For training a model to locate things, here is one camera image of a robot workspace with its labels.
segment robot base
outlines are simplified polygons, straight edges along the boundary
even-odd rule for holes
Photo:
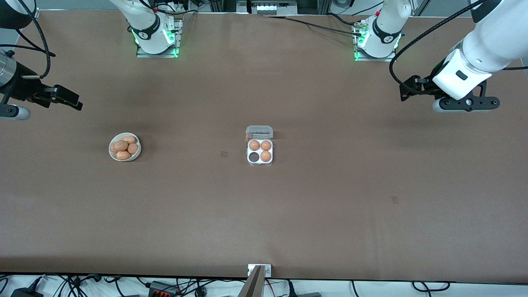
[[[396,55],[396,48],[398,47],[398,43],[396,43],[394,50],[384,58],[375,58],[371,55],[368,55],[363,49],[361,49],[358,45],[365,40],[365,36],[368,34],[369,25],[367,24],[367,20],[361,20],[359,22],[354,23],[352,26],[352,32],[359,33],[361,36],[352,36],[352,44],[354,45],[354,60],[355,61],[378,61],[378,62],[390,62],[392,58]]]
[[[178,58],[178,55],[180,53],[180,43],[182,41],[182,27],[183,27],[183,19],[181,20],[175,19],[174,24],[169,26],[171,31],[174,31],[174,33],[168,32],[167,39],[171,41],[175,40],[175,42],[170,47],[168,47],[165,51],[159,54],[149,54],[149,53],[146,53],[144,50],[142,50],[138,45],[136,57],[137,58]]]

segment power adapter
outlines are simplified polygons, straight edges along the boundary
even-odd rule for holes
[[[43,294],[36,291],[36,286],[39,284],[39,281],[42,277],[40,276],[36,279],[30,287],[19,287],[15,289],[11,294],[11,297],[44,297]]]
[[[176,285],[168,285],[161,282],[151,282],[146,286],[149,288],[148,295],[156,297],[175,297],[179,292]]]
[[[44,297],[44,295],[39,292],[32,291],[26,287],[22,287],[13,291],[11,297]]]

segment white floor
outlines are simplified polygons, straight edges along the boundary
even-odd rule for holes
[[[10,296],[14,289],[28,287],[38,277],[38,275],[13,275],[9,276],[9,282],[4,292],[0,296]],[[141,278],[143,282],[159,281],[167,285],[176,283],[176,279],[162,278]],[[179,283],[187,282],[186,279],[179,279]],[[284,280],[271,280],[278,282],[272,284],[275,296],[279,297],[289,293],[288,283]],[[322,297],[355,297],[350,281],[301,281],[292,280],[295,291],[298,295],[319,292]],[[37,292],[44,294],[45,297],[52,297],[56,292],[62,279],[58,276],[43,277],[37,287]],[[118,281],[122,293],[126,296],[139,295],[148,296],[148,289],[134,277],[124,277]],[[427,283],[431,289],[445,286],[440,283]],[[220,282],[216,281],[208,286],[207,297],[236,297],[242,288],[242,282]],[[421,293],[414,290],[410,282],[370,282],[355,281],[357,293],[360,297],[427,297],[427,293]],[[81,288],[86,292],[88,297],[119,297],[115,283],[106,283],[104,278],[96,283],[93,280],[82,283]],[[70,289],[64,289],[63,297],[68,297]],[[491,296],[528,296],[528,285],[509,285],[509,284],[464,284],[453,283],[451,287],[443,292],[433,292],[432,297],[491,297]],[[263,297],[273,297],[268,286],[264,287]]]

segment plastic egg carton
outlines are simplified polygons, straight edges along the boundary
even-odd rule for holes
[[[271,166],[274,159],[274,144],[271,140],[273,138],[273,129],[270,126],[257,126],[252,125],[246,128],[246,160],[248,161],[249,165],[256,166],[256,165],[266,165]],[[256,151],[253,151],[249,147],[249,143],[252,141],[258,141],[259,142],[259,148]],[[260,155],[264,150],[261,147],[262,142],[269,141],[271,143],[271,148],[268,150],[268,152],[271,155],[271,159],[268,162],[264,162]]]
[[[260,158],[260,154],[262,154],[262,152],[264,152],[264,150],[260,147],[258,150],[256,151],[253,151],[249,148],[249,143],[252,142],[253,140],[256,140],[259,142],[259,145],[262,144],[262,142],[264,141],[268,141],[271,143],[271,148],[268,150],[268,152],[270,153],[271,155],[271,159],[268,161],[268,162],[264,162],[261,158]],[[258,154],[258,160],[256,162],[253,162],[250,157],[250,155],[252,153],[257,153]],[[273,162],[273,141],[269,140],[269,139],[251,139],[250,141],[248,141],[247,143],[247,146],[246,146],[246,157],[248,159],[248,163],[250,165],[267,165],[267,166],[271,166],[271,163]]]

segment metal bracket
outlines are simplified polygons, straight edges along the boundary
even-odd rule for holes
[[[263,266],[264,267],[264,277],[271,277],[271,264],[248,264],[248,276],[251,275],[251,272],[253,272],[255,266]]]
[[[262,297],[262,291],[264,290],[264,280],[266,279],[266,266],[256,264],[250,265],[254,266],[251,269],[251,273],[248,277],[248,280],[246,280],[246,283],[240,290],[238,297]]]

